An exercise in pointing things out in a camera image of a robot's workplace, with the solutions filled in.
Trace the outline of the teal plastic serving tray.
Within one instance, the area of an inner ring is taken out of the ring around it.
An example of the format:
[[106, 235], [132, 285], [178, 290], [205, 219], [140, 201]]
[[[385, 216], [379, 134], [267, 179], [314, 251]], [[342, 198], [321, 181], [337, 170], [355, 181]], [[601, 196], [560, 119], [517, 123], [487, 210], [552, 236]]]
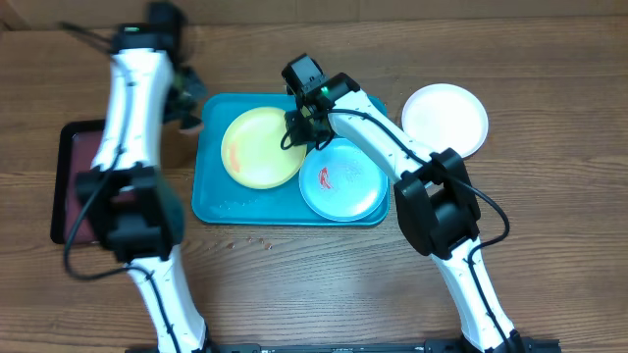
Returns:
[[298, 177], [271, 189], [252, 189], [228, 174], [221, 157], [222, 139], [229, 125], [242, 113], [260, 107], [295, 109], [294, 98], [280, 93], [220, 93], [202, 110], [204, 130], [198, 139], [191, 208], [208, 224], [373, 227], [389, 213], [391, 192], [369, 215], [352, 222], [327, 220], [313, 211], [299, 190]]

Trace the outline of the white plastic plate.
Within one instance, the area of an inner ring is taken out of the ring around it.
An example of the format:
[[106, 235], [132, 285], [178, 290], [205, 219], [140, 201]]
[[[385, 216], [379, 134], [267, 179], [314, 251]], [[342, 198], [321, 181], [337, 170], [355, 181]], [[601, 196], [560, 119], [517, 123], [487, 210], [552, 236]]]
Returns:
[[401, 112], [402, 129], [436, 152], [452, 148], [461, 157], [476, 153], [489, 132], [482, 102], [470, 91], [435, 83], [414, 92]]

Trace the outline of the dark red black-rimmed tray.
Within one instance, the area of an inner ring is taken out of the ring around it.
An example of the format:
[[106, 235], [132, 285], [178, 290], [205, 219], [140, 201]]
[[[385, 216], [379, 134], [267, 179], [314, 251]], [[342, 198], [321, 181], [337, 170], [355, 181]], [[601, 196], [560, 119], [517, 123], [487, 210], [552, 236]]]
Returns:
[[104, 120], [66, 124], [60, 132], [50, 238], [64, 244], [75, 223], [81, 204], [75, 187], [79, 173], [88, 172], [99, 148]]

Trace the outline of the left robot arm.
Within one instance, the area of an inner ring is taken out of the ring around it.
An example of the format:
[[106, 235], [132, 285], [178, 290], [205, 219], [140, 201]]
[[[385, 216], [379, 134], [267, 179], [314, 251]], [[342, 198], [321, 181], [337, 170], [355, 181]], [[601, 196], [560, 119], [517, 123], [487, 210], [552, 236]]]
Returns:
[[183, 269], [183, 204], [161, 170], [164, 124], [196, 129], [192, 113], [207, 93], [186, 64], [186, 17], [169, 1], [152, 1], [142, 23], [121, 24], [107, 39], [111, 90], [99, 148], [90, 168], [79, 173], [81, 205], [66, 240], [63, 263], [73, 278], [93, 281], [105, 273], [72, 268], [71, 247], [83, 222], [100, 246], [113, 253], [136, 285], [155, 327], [157, 352], [209, 352], [212, 340], [193, 302]]

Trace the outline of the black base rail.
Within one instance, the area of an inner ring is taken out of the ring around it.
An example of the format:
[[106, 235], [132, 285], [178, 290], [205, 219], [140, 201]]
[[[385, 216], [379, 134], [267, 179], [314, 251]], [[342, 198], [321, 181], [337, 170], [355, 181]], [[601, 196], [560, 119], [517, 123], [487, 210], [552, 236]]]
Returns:
[[[559, 341], [555, 339], [535, 340], [523, 337], [525, 353], [560, 353]], [[156, 347], [134, 347], [125, 352], [158, 352]], [[296, 345], [296, 346], [260, 346], [258, 344], [219, 344], [205, 352], [220, 353], [456, 353], [473, 352], [471, 346], [458, 339], [428, 339], [420, 344], [368, 344], [368, 345]]]

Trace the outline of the yellow-green plastic plate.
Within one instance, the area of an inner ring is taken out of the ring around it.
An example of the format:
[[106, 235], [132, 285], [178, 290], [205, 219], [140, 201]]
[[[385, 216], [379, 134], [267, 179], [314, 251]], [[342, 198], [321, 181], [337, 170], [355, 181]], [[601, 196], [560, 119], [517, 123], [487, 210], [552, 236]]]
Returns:
[[275, 107], [255, 108], [229, 125], [221, 144], [221, 158], [237, 183], [252, 189], [270, 189], [299, 172], [307, 147], [281, 148], [287, 132], [285, 113]]

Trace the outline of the light blue plastic plate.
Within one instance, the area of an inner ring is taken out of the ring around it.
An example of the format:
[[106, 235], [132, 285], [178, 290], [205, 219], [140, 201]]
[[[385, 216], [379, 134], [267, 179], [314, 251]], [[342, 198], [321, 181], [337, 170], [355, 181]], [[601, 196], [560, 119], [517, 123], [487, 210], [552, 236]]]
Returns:
[[388, 177], [346, 138], [307, 154], [298, 187], [305, 204], [329, 224], [368, 227], [389, 212]]

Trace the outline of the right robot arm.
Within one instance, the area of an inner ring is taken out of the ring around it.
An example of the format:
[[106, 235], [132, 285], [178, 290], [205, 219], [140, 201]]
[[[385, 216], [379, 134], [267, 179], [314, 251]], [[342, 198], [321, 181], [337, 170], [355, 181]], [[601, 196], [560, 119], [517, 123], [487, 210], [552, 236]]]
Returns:
[[461, 321], [466, 352], [523, 352], [526, 347], [501, 309], [481, 250], [478, 202], [462, 158], [452, 149], [432, 152], [374, 107], [357, 82], [313, 71], [282, 72], [296, 102], [288, 113], [292, 144], [326, 147], [348, 139], [392, 181], [399, 228], [420, 254], [437, 265]]

